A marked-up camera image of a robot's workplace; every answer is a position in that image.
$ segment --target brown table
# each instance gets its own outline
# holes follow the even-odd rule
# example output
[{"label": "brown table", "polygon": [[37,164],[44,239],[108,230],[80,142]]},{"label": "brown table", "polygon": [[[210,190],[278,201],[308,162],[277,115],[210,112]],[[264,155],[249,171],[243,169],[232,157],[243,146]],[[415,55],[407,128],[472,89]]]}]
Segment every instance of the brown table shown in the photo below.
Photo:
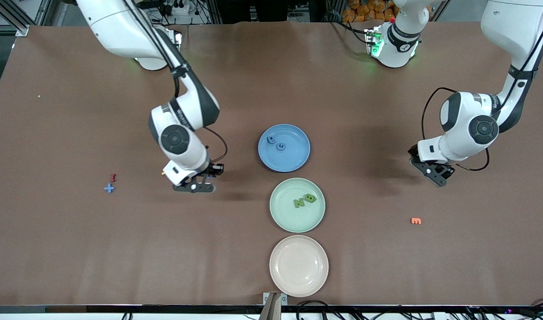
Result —
[{"label": "brown table", "polygon": [[[218,98],[230,146],[210,195],[178,194],[147,128],[167,71],[111,55],[88,28],[33,27],[0,83],[0,304],[256,304],[290,235],[268,201],[282,180],[318,184],[306,233],[330,304],[529,304],[543,297],[543,63],[491,165],[436,188],[409,165],[436,87],[497,93],[510,59],[478,24],[429,24],[418,56],[387,69],[329,24],[193,26],[184,55]],[[442,134],[440,93],[427,115]],[[292,123],[312,144],[298,172],[266,170],[256,143]],[[199,132],[215,156],[219,141]],[[473,167],[484,154],[467,161]],[[103,187],[117,174],[117,188]],[[410,217],[422,218],[411,225]]]}]

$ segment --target white plate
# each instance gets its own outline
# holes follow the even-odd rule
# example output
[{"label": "white plate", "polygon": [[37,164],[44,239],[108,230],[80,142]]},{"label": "white plate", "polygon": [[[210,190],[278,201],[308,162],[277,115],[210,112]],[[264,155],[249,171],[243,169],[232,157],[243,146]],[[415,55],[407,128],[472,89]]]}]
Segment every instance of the white plate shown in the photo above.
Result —
[{"label": "white plate", "polygon": [[295,235],[286,237],[273,249],[270,273],[282,292],[302,298],[319,291],[325,284],[329,261],[317,241]]}]

